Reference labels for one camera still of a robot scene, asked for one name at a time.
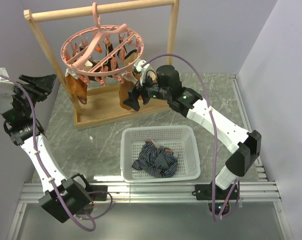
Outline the pink round clip hanger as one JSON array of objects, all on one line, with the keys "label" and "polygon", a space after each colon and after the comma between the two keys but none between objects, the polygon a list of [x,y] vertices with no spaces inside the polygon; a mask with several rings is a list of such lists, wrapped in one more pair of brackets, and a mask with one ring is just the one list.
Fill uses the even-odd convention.
[{"label": "pink round clip hanger", "polygon": [[[61,59],[66,67],[65,72],[81,79],[87,86],[92,81],[105,85],[105,79],[112,77],[123,82],[123,75],[130,74],[134,63],[141,59],[144,52],[142,37],[130,29],[127,24],[106,24],[100,22],[101,11],[94,2],[89,8],[93,16],[94,25],[74,33],[62,45]],[[138,57],[129,65],[112,71],[97,71],[122,46],[126,49],[137,49]]]}]

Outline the navy striped underwear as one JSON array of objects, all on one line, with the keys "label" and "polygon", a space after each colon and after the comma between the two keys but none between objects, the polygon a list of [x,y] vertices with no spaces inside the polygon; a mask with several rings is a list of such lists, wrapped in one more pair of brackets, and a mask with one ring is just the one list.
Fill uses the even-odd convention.
[{"label": "navy striped underwear", "polygon": [[171,178],[178,169],[178,154],[170,148],[156,143],[153,140],[146,140],[138,159],[132,168],[137,171],[145,171],[155,178]]}]

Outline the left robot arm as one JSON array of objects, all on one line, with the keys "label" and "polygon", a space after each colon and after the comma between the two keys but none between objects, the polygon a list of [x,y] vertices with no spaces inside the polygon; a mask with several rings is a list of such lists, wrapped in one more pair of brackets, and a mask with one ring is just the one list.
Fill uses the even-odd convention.
[{"label": "left robot arm", "polygon": [[75,218],[84,215],[85,220],[94,222],[92,204],[111,198],[106,185],[92,186],[77,173],[67,178],[56,163],[44,128],[35,115],[35,105],[51,94],[57,76],[40,77],[20,75],[10,80],[0,74],[0,80],[9,85],[11,94],[0,94],[0,115],[4,118],[3,129],[11,141],[28,155],[37,171],[44,195],[38,200],[40,206],[61,223],[72,219],[86,231],[93,231]]}]

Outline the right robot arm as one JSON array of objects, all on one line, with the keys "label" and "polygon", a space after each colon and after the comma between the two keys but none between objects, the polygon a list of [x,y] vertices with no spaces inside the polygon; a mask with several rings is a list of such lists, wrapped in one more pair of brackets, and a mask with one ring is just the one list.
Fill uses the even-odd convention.
[{"label": "right robot arm", "polygon": [[239,189],[238,180],[260,156],[261,134],[239,127],[215,110],[207,97],[202,97],[195,90],[184,87],[178,71],[172,65],[157,68],[153,80],[149,75],[151,67],[140,61],[133,72],[140,76],[139,81],[128,91],[124,104],[135,111],[140,110],[138,99],[144,104],[150,99],[166,101],[171,110],[198,123],[220,141],[231,153],[225,166],[217,172],[213,170],[209,190],[213,200],[227,199],[234,189]]}]

